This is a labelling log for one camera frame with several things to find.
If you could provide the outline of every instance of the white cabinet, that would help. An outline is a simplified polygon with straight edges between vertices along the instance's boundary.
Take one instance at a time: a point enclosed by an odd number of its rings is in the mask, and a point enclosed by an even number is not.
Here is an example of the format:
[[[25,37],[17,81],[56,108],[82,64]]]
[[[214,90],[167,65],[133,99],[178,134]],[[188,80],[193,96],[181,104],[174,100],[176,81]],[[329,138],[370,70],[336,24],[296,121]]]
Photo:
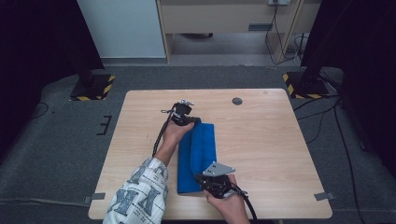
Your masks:
[[[78,0],[101,58],[165,58],[155,0]]]

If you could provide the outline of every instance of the wooden table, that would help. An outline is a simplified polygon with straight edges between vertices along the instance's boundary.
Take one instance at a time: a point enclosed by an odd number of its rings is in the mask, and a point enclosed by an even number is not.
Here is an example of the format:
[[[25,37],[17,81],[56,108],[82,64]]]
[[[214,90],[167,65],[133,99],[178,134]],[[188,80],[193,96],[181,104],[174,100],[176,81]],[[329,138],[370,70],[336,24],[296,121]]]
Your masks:
[[[234,105],[234,97],[242,99]],[[167,118],[162,109],[186,99],[191,115],[215,124],[218,162],[232,166],[258,218],[328,218],[328,200],[288,95],[281,89],[129,91],[93,200],[92,219],[103,219],[109,202],[132,171],[149,157]],[[169,195],[163,219],[221,219],[203,193],[177,195],[177,152],[169,164]]]

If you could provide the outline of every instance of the blue cloth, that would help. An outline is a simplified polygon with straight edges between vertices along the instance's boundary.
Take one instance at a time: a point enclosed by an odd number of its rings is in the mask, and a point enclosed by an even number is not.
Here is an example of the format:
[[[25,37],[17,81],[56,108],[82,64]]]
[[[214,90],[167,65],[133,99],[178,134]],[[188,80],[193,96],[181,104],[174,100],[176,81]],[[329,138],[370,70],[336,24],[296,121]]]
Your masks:
[[[194,175],[217,161],[215,126],[199,121],[178,144],[177,193],[201,191]]]

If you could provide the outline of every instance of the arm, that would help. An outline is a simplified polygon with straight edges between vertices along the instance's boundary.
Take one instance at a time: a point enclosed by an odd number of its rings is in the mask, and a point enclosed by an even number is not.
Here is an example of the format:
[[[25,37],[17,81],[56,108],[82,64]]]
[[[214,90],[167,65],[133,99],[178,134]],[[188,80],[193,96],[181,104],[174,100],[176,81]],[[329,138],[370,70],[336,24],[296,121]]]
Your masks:
[[[161,223],[168,193],[166,166],[178,142],[192,127],[193,123],[179,127],[173,121],[169,122],[158,152],[136,168],[131,178],[113,196],[104,224]]]
[[[228,175],[231,183],[236,185],[234,175]],[[224,199],[213,197],[208,191],[204,190],[207,201],[219,210],[224,220],[228,224],[249,224],[248,214],[245,209],[245,202],[242,196],[233,193]]]
[[[163,143],[158,152],[154,155],[154,158],[162,161],[163,164],[167,166],[176,150],[177,144],[184,134],[191,130],[193,126],[194,123],[190,123],[186,126],[177,126],[172,120],[169,121],[163,133]]]

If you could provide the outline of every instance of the patterned sleeve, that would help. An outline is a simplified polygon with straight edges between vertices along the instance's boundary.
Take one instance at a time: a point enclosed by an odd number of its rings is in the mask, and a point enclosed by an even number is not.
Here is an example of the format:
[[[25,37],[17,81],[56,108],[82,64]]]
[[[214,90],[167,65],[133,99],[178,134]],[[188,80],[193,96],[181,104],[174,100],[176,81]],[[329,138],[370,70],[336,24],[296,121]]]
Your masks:
[[[103,223],[161,223],[168,194],[167,179],[168,171],[162,161],[146,159],[114,195]]]

